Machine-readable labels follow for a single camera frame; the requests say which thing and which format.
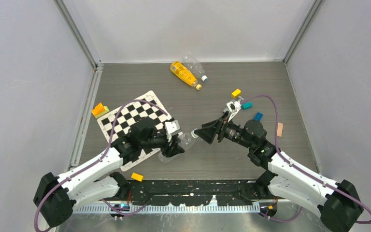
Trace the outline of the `clear plastic bottle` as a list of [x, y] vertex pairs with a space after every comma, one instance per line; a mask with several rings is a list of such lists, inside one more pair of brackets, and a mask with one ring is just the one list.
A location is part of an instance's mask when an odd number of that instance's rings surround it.
[[[185, 151], [187, 151], [188, 149], [190, 149], [193, 146], [193, 144], [196, 142], [196, 140], [198, 138], [199, 137], [194, 133], [194, 131], [192, 131], [192, 132], [181, 132], [178, 135], [179, 146], [181, 148], [183, 148]], [[168, 162], [172, 161], [173, 159], [175, 159], [175, 158], [177, 158], [178, 156], [181, 156], [181, 155], [182, 154], [174, 155], [172, 157], [165, 157], [165, 156], [163, 156], [163, 154], [161, 152], [159, 152], [158, 158], [161, 162], [168, 163]]]

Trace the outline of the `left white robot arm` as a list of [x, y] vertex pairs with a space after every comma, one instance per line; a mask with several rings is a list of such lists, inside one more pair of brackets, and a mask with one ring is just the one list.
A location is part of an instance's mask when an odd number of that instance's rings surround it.
[[184, 153], [179, 145], [179, 122], [169, 119], [157, 129], [149, 117], [131, 126], [129, 132], [114, 140], [96, 157], [66, 173], [45, 174], [33, 198], [35, 218], [45, 219], [49, 228], [64, 223], [74, 210], [100, 199], [128, 196], [130, 184], [116, 169], [139, 160], [143, 150], [159, 149], [166, 157]]

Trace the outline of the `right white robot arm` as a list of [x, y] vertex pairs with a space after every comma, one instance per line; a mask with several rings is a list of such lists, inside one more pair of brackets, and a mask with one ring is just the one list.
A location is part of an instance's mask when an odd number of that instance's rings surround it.
[[332, 232], [350, 231], [364, 211], [351, 182], [337, 182], [294, 161], [266, 139], [260, 121], [248, 120], [240, 127], [222, 116], [191, 134], [209, 144], [228, 139], [248, 148], [250, 161], [265, 169], [257, 179], [257, 194], [265, 199], [273, 195], [290, 200], [318, 216]]

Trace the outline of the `clear bottle blue cap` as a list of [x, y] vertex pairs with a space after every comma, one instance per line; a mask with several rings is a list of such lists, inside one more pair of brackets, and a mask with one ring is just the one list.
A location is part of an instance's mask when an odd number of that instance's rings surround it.
[[190, 70], [196, 78], [199, 78], [202, 82], [207, 82], [208, 77], [202, 64], [190, 55], [183, 55], [182, 63]]

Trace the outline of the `yellow juice bottle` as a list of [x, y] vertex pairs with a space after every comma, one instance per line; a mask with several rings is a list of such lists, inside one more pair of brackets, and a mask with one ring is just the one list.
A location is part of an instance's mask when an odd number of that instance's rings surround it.
[[201, 90], [202, 85], [198, 82], [194, 74], [182, 63], [175, 61], [171, 64], [170, 70], [183, 82], [196, 90]]

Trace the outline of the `teal block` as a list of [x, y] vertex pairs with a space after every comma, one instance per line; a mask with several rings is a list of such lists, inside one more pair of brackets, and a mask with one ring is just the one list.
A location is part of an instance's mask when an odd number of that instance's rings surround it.
[[253, 107], [253, 104], [251, 102], [245, 102], [241, 104], [241, 108], [243, 110], [248, 110], [248, 109], [251, 109], [252, 107]]

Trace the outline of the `yellow block near base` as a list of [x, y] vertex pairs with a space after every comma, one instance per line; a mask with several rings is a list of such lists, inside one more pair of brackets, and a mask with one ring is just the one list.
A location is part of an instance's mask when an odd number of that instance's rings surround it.
[[143, 178], [144, 176], [141, 175], [141, 174], [138, 174], [138, 173], [132, 173], [132, 175], [130, 176], [133, 180], [136, 180], [136, 181], [139, 181], [139, 182], [142, 182], [143, 181]]

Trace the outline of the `blue lego brick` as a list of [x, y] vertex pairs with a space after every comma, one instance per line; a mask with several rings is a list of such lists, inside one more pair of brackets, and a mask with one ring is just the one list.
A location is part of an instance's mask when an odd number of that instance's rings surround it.
[[253, 120], [255, 121], [261, 121], [261, 119], [263, 118], [263, 114], [261, 112], [257, 112], [253, 118]]

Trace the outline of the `black white chessboard mat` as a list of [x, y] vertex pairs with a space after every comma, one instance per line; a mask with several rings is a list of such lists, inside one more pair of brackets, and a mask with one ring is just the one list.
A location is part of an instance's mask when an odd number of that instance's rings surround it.
[[116, 140], [129, 133], [131, 125], [138, 122], [142, 117], [149, 117], [154, 121], [156, 129], [162, 129], [164, 122], [172, 119], [171, 114], [166, 110], [165, 106], [159, 100], [154, 91], [150, 90], [143, 95], [139, 96], [137, 99], [151, 102], [162, 110], [164, 113], [158, 110], [154, 106], [150, 106], [143, 102], [132, 102], [128, 104], [117, 118], [116, 125], [112, 129], [112, 125], [120, 107], [111, 110], [110, 112], [104, 114], [97, 119], [97, 123], [103, 132], [106, 140], [110, 138], [111, 132], [113, 133], [112, 140]]

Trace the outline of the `tan wooden block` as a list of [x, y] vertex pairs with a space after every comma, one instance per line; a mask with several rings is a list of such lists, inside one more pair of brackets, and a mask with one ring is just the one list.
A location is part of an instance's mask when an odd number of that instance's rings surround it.
[[278, 137], [281, 137], [282, 136], [283, 127], [284, 127], [283, 123], [278, 122], [278, 124], [277, 124], [277, 131], [276, 131], [276, 134], [277, 134]]

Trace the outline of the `orange green block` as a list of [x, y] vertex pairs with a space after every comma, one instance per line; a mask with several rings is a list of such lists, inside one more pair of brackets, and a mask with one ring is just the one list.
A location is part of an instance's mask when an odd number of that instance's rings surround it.
[[107, 106], [103, 105], [101, 102], [99, 104], [97, 104], [94, 109], [92, 109], [92, 115], [95, 117], [95, 118], [99, 118], [103, 115], [105, 115], [106, 113], [108, 113], [110, 110]]

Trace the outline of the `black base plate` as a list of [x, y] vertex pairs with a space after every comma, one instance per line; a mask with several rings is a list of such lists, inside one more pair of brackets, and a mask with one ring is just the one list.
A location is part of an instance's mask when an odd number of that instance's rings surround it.
[[143, 206], [207, 206], [215, 200], [219, 206], [250, 205], [260, 200], [277, 202], [261, 183], [250, 179], [148, 179], [127, 180], [123, 193], [105, 197]]

